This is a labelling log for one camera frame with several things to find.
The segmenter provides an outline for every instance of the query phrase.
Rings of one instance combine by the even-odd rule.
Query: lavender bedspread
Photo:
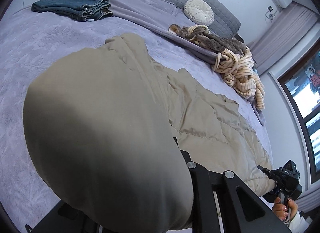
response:
[[[173,13],[177,24],[193,25],[173,4],[161,0],[144,2],[163,13]],[[250,103],[189,50],[123,18],[76,22],[50,12],[31,12],[27,7],[0,22],[0,201],[21,232],[25,231],[25,224],[34,227],[59,201],[36,173],[27,151],[22,108],[29,84],[63,56],[85,47],[99,47],[107,38],[125,32],[139,34],[149,54],[164,66],[185,68],[205,88],[237,101],[240,114],[255,129],[272,160],[267,131]]]

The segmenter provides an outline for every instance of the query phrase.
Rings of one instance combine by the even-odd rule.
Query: lavender blanket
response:
[[[168,31],[171,24],[196,25],[181,9],[164,0],[110,0],[114,16],[134,22],[189,49],[203,61],[214,64],[217,54],[203,49]]]
[[[177,24],[193,25],[173,4],[161,0],[143,2],[159,13],[174,15]],[[174,70],[185,68],[206,89],[237,101],[240,114],[255,129],[272,158],[267,131],[259,123],[250,103],[189,50],[120,17],[77,22],[51,12],[32,12],[27,7],[0,22],[0,201],[21,232],[25,232],[25,224],[34,227],[59,201],[38,176],[27,151],[22,108],[29,84],[63,56],[85,47],[99,47],[106,39],[125,32],[140,35],[150,56],[164,66]]]

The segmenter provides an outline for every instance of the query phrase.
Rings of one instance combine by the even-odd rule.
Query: white curtain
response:
[[[261,75],[281,59],[318,21],[319,15],[292,2],[250,50]]]
[[[299,211],[309,212],[320,206],[320,185],[308,191],[306,195],[295,201]]]

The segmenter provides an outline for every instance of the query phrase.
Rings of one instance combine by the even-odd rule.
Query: black metal frame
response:
[[[208,171],[181,153],[189,168],[194,202],[193,233],[219,233],[220,225],[213,192],[216,192],[225,233],[271,233],[291,231],[265,203],[232,171],[223,174]],[[100,226],[82,211],[60,201],[34,229],[28,233],[97,233]],[[104,233],[115,233],[103,229]]]
[[[315,51],[317,51],[318,49],[320,49],[320,39],[301,58],[301,60],[299,62],[297,62],[294,66],[292,66],[288,71],[286,71],[280,78],[278,78],[278,82],[280,83],[281,87],[283,88],[285,94],[287,95],[287,97],[293,107],[293,110],[295,111],[295,113],[297,115],[298,121],[300,123],[300,127],[302,129],[304,139],[306,141],[307,150],[308,150],[308,158],[309,158],[309,163],[310,163],[311,183],[315,183],[317,180],[320,180],[320,170],[316,172],[316,162],[315,162],[315,158],[314,158],[313,147],[312,147],[312,143],[311,143],[311,139],[309,136],[309,132],[308,132],[306,123],[308,121],[310,121],[313,117],[315,117],[318,113],[320,113],[320,106],[318,106],[309,115],[307,115],[305,118],[303,118],[295,100],[293,99],[293,96],[291,95],[291,93],[285,83],[288,80],[290,80],[293,77],[293,75],[301,67],[303,67],[307,63],[310,56],[312,56],[315,53]]]
[[[0,232],[20,233],[0,202]]]

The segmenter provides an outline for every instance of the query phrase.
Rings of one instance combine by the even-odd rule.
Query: round white cushion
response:
[[[211,7],[203,0],[188,0],[183,11],[190,20],[198,25],[209,26],[214,21]]]

